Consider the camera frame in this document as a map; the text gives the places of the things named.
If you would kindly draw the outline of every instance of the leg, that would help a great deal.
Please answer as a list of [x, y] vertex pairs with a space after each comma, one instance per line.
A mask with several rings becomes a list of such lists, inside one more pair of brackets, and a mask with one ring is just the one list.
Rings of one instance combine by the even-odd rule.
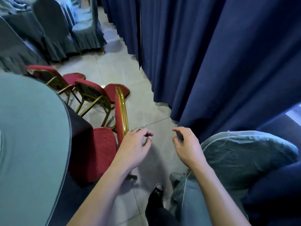
[[149, 226], [180, 226], [175, 217], [163, 207], [162, 185], [157, 185], [148, 198], [145, 216]]

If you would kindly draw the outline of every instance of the red chair backrest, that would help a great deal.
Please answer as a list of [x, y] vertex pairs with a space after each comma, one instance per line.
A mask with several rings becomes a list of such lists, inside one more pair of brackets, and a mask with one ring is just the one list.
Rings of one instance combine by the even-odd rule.
[[29, 65], [26, 67], [26, 71], [41, 80], [45, 84], [49, 82], [53, 77], [56, 77], [51, 83], [48, 84], [54, 90], [61, 90], [68, 86], [65, 79], [54, 68], [41, 65]]
[[100, 85], [84, 79], [76, 79], [75, 86], [85, 101], [92, 102], [100, 96], [107, 96], [107, 93]]
[[120, 146], [123, 137], [129, 130], [128, 118], [126, 114], [126, 103], [120, 87], [116, 87], [115, 93], [115, 125], [118, 145]]

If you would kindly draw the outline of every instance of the red chair seat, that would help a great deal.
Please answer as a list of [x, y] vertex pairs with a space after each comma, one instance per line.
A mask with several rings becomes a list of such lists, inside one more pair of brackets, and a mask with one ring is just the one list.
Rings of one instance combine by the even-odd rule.
[[70, 175], [77, 182], [94, 182], [102, 177], [111, 165], [117, 143], [114, 133], [107, 127], [89, 129], [86, 134], [72, 140]]
[[81, 73], [70, 73], [70, 74], [63, 75], [63, 78], [68, 83], [68, 85], [75, 85], [75, 80], [77, 78], [86, 79], [86, 76], [84, 74], [81, 74]]
[[123, 93], [124, 98], [126, 98], [130, 94], [130, 90], [122, 85], [122, 84], [108, 84], [104, 90], [106, 91], [110, 101], [112, 103], [115, 103], [115, 93], [116, 93], [116, 87], [120, 87], [121, 91]]

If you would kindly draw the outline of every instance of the tiled floor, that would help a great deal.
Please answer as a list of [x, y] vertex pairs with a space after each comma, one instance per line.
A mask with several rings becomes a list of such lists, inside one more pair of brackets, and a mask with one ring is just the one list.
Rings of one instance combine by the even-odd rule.
[[[140, 68], [133, 55], [127, 53], [126, 45], [119, 38], [117, 31], [111, 25], [103, 8], [99, 8], [99, 20], [104, 37], [108, 44], [106, 54], [89, 52], [83, 56], [75, 56], [62, 65], [54, 67], [60, 74], [80, 72], [87, 80], [101, 86], [109, 83], [126, 85], [131, 93], [126, 99], [129, 129], [147, 127], [154, 133], [153, 146], [142, 164], [133, 170], [138, 175], [137, 181], [125, 181], [116, 198], [110, 216], [111, 226], [148, 225], [145, 218], [145, 208], [148, 196], [156, 183], [162, 183], [165, 188], [164, 205], [168, 207], [172, 194], [169, 181], [171, 172], [185, 172], [186, 166], [179, 160], [174, 146], [171, 128], [176, 124], [169, 118], [170, 109], [165, 104], [155, 103], [151, 84]], [[76, 109], [78, 102], [72, 100], [71, 107]], [[102, 108], [90, 110], [84, 118], [94, 128], [100, 127], [105, 114]], [[114, 111], [110, 116], [110, 125], [114, 124]]]

